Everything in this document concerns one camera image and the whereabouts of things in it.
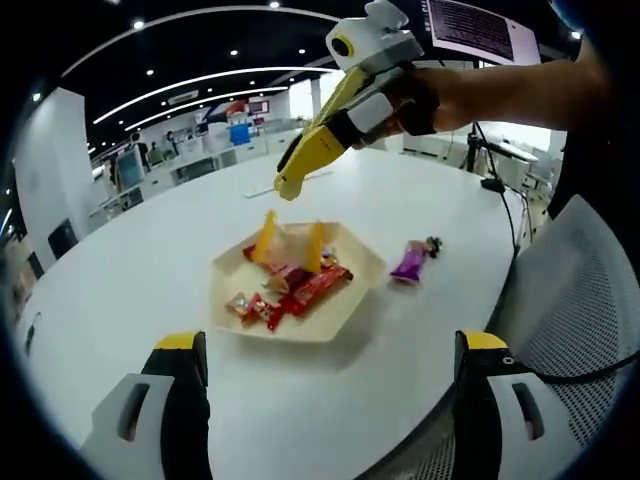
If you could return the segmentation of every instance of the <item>wooden tray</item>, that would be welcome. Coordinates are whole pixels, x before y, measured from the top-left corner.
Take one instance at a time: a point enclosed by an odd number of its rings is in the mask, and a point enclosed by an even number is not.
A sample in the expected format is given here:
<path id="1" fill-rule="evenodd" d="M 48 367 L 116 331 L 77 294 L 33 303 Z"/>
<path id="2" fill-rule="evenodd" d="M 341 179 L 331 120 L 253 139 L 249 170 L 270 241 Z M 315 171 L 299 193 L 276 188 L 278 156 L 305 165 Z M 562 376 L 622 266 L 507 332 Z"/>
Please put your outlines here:
<path id="1" fill-rule="evenodd" d="M 285 229 L 296 229 L 308 224 L 286 224 Z M 346 323 L 367 291 L 376 286 L 386 270 L 385 262 L 366 247 L 346 227 L 339 223 L 325 223 L 328 246 L 335 247 L 340 265 L 348 268 L 354 279 L 326 299 L 316 304 L 304 320 L 285 315 L 275 332 L 270 332 L 264 322 L 245 328 L 225 304 L 238 292 L 250 298 L 260 293 L 269 303 L 276 304 L 280 295 L 263 287 L 269 274 L 258 265 L 249 262 L 242 249 L 255 243 L 258 232 L 231 247 L 212 262 L 211 320 L 220 330 L 260 337 L 267 340 L 289 342 L 325 343 L 332 340 Z"/>

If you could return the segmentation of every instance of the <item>desk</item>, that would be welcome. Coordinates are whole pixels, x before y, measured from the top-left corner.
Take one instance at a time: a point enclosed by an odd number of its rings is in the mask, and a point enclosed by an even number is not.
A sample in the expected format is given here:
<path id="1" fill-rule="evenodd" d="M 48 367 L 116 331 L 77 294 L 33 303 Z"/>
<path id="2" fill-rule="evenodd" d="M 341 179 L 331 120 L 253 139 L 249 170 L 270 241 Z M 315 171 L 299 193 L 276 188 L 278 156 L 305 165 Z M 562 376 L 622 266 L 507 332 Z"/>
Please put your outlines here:
<path id="1" fill-rule="evenodd" d="M 28 367 L 74 445 L 87 437 L 98 402 L 140 371 L 153 345 L 190 329 L 207 333 L 216 480 L 353 479 L 442 398 L 453 381 L 455 331 L 486 328 L 507 276 L 513 252 L 500 197 L 476 175 L 364 149 L 349 150 L 294 202 L 275 193 L 243 198 L 273 177 L 278 160 L 226 168 L 144 202 L 36 284 L 18 335 L 42 312 Z M 522 201 L 505 197 L 517 231 Z M 444 247 L 420 288 L 392 289 L 385 278 L 331 343 L 213 330 L 210 262 L 270 208 L 282 222 L 344 223 L 389 270 L 408 240 L 437 235 Z"/>

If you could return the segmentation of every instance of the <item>hand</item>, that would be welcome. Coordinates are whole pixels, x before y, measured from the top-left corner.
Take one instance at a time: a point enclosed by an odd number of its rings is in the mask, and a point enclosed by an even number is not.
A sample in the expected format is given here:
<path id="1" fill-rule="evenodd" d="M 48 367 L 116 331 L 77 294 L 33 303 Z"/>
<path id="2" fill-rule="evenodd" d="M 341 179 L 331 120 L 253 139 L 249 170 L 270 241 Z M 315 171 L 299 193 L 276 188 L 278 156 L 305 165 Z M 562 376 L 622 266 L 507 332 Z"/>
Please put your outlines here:
<path id="1" fill-rule="evenodd" d="M 433 113 L 432 118 L 429 118 L 428 112 L 425 112 L 425 122 L 432 121 L 436 132 L 456 130 L 476 120 L 473 109 L 465 102 L 464 95 L 461 95 L 461 90 L 464 90 L 462 72 L 444 68 L 424 68 L 411 72 L 411 75 L 424 84 L 426 88 L 433 91 L 440 100 L 440 106 Z M 366 139 L 366 144 L 361 142 L 354 145 L 354 148 L 360 149 L 380 138 L 403 132 L 404 129 L 400 125 L 398 118 L 392 115 L 387 119 L 383 128 L 380 128 L 373 136 Z"/>

